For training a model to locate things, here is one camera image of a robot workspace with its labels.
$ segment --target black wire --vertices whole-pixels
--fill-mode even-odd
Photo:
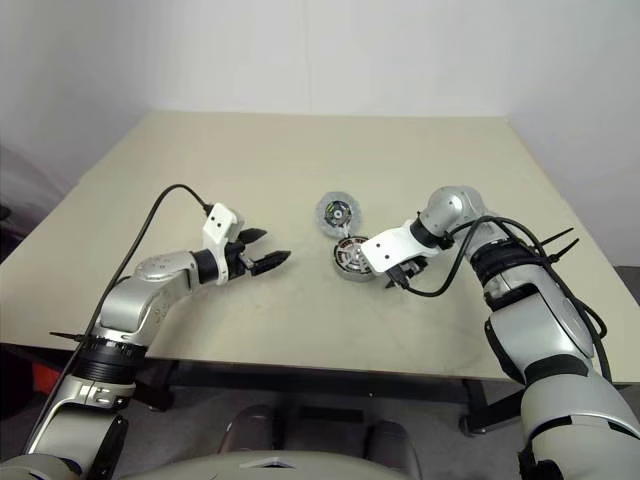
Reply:
[[[181,188],[181,189],[186,190],[187,192],[189,192],[191,194],[191,196],[193,196],[193,198],[195,198],[196,201],[200,204],[200,206],[204,209],[205,213],[208,214],[210,206],[207,203],[205,203],[204,200],[202,200],[202,198],[200,197],[200,195],[198,195],[188,185],[184,185],[182,183],[176,183],[174,185],[170,185],[169,187],[165,188],[162,192],[160,192],[160,195],[158,195],[158,198],[156,198],[156,201],[153,203],[153,206],[151,207],[151,210],[149,210],[149,213],[147,214],[147,218],[145,219],[144,223],[142,224],[142,227],[140,228],[140,231],[138,232],[138,235],[136,236],[135,240],[131,244],[131,247],[129,248],[129,251],[124,256],[122,261],[120,262],[120,265],[118,265],[118,268],[116,268],[116,271],[114,272],[113,276],[111,277],[111,280],[109,280],[109,283],[107,284],[107,286],[105,287],[104,291],[102,292],[102,295],[100,296],[100,300],[98,300],[98,304],[96,305],[96,308],[94,309],[93,314],[91,315],[91,320],[89,320],[89,324],[87,325],[87,329],[85,330],[82,339],[78,342],[78,345],[77,345],[76,349],[71,354],[71,358],[69,359],[69,361],[65,365],[64,369],[60,373],[60,376],[58,377],[58,380],[56,381],[56,383],[55,383],[55,385],[53,387],[53,390],[51,391],[51,393],[47,397],[47,401],[45,402],[44,406],[42,407],[42,410],[40,411],[40,414],[38,415],[38,419],[36,420],[33,428],[31,429],[31,433],[29,434],[29,437],[27,438],[27,441],[25,443],[25,447],[24,447],[23,450],[26,450],[31,445],[31,443],[33,441],[33,438],[34,438],[36,432],[38,431],[38,428],[40,427],[40,424],[44,420],[45,416],[47,415],[47,412],[48,412],[49,408],[51,407],[53,399],[55,398],[55,396],[56,396],[56,394],[58,392],[58,389],[60,388],[60,385],[62,385],[62,382],[63,382],[64,378],[69,373],[69,370],[71,370],[71,367],[72,367],[73,363],[75,362],[78,354],[80,353],[80,350],[85,346],[87,338],[90,336],[93,328],[96,325],[96,322],[98,320],[98,315],[100,315],[100,311],[102,310],[102,305],[104,304],[104,301],[107,298],[107,295],[109,295],[109,292],[113,289],[113,287],[115,287],[120,281],[124,280],[123,278],[120,278],[120,275],[122,275],[122,272],[126,268],[126,266],[129,263],[129,261],[131,260],[131,257],[133,257],[133,254],[138,249],[138,246],[140,245],[140,242],[142,242],[142,239],[143,239],[144,235],[147,233],[149,225],[151,225],[151,221],[153,220],[153,217],[155,216],[156,211],[160,207],[160,204],[162,203],[164,198],[170,192],[172,192],[173,190],[176,190],[178,188]]]
[[[591,318],[593,318],[600,327],[600,333],[598,334],[598,336],[600,338],[606,337],[607,333],[609,333],[609,330],[607,330],[607,324],[604,323],[604,320],[602,320],[602,318],[600,318],[600,315],[598,315],[589,305],[584,303],[582,300],[578,299],[578,302],[580,302],[582,308],[587,311]]]
[[[116,285],[121,284],[122,282],[124,282],[124,281],[125,281],[125,280],[127,280],[128,278],[131,278],[131,275],[125,275],[124,277],[120,277],[120,278],[118,279],[118,281],[116,282]]]
[[[412,288],[408,284],[406,286],[403,286],[403,288],[405,288],[405,290],[415,295],[419,295],[422,297],[437,297],[439,295],[442,295],[449,288],[456,273],[458,272],[458,268],[460,267],[460,263],[462,262],[462,258],[464,257],[465,251],[469,246],[471,237],[475,234],[475,231],[477,230],[480,223],[489,222],[489,221],[494,222],[498,227],[502,228],[502,230],[505,231],[505,233],[507,233],[507,235],[510,238],[513,238],[519,241],[519,239],[513,234],[513,232],[510,232],[508,229],[503,228],[504,227],[503,224],[512,225],[516,227],[518,230],[520,230],[521,232],[523,232],[529,238],[531,243],[533,243],[534,248],[538,251],[538,254],[542,257],[540,259],[541,261],[536,263],[541,265],[545,269],[545,271],[549,274],[549,276],[553,279],[553,281],[556,282],[558,287],[560,287],[560,290],[562,290],[562,293],[574,305],[576,311],[578,312],[578,315],[582,319],[582,322],[584,323],[585,327],[589,331],[591,341],[593,342],[596,353],[598,354],[598,361],[600,363],[600,370],[601,370],[602,376],[605,379],[607,379],[609,382],[612,382],[609,359],[607,357],[607,353],[604,350],[604,346],[602,345],[602,338],[604,338],[604,336],[607,334],[606,324],[591,307],[589,307],[587,304],[585,304],[584,302],[576,298],[576,296],[573,294],[569,286],[560,278],[560,276],[556,273],[556,271],[551,267],[551,263],[548,260],[547,253],[545,252],[544,247],[542,246],[542,243],[540,242],[540,240],[538,240],[538,238],[533,234],[531,230],[529,230],[529,228],[527,228],[526,226],[522,225],[519,222],[516,222],[515,220],[512,220],[510,218],[505,218],[505,217],[483,216],[473,222],[467,222],[465,224],[459,225],[458,227],[452,229],[449,232],[449,234],[452,236],[465,228],[469,228],[469,232],[467,232],[467,235],[465,236],[462,242],[462,245],[460,246],[458,255],[456,256],[456,259],[449,271],[449,275],[447,276],[442,287],[440,287],[438,290],[434,292],[422,292],[420,290],[416,290]],[[589,315],[596,321],[596,323],[600,327],[600,333],[596,331],[595,327],[593,326],[593,322],[591,321],[591,317]]]
[[[444,283],[442,284],[442,286],[439,289],[437,289],[437,290],[435,290],[433,292],[423,292],[423,291],[411,288],[411,286],[407,283],[407,285],[404,286],[405,290],[407,290],[408,292],[411,292],[411,293],[413,293],[415,295],[419,295],[421,297],[429,297],[429,298],[438,297],[438,296],[442,295],[444,292],[446,292],[447,289],[449,288],[449,286],[451,285],[451,282],[453,282],[453,279],[455,278],[456,274],[458,273],[458,269],[460,268],[460,264],[462,263],[462,260],[464,258],[464,254],[467,251],[467,248],[469,247],[469,242],[471,242],[471,238],[476,233],[476,230],[478,229],[480,224],[482,224],[484,222],[491,221],[492,218],[493,217],[491,217],[491,216],[484,216],[484,217],[479,217],[478,219],[476,219],[473,222],[469,222],[469,225],[471,227],[469,228],[469,231],[467,232],[467,235],[464,237],[464,240],[462,241],[462,245],[460,245],[460,249],[458,250],[458,254],[456,255],[455,260],[453,261],[453,265],[451,266],[451,269],[449,270],[449,274],[447,275],[446,280],[444,281]]]

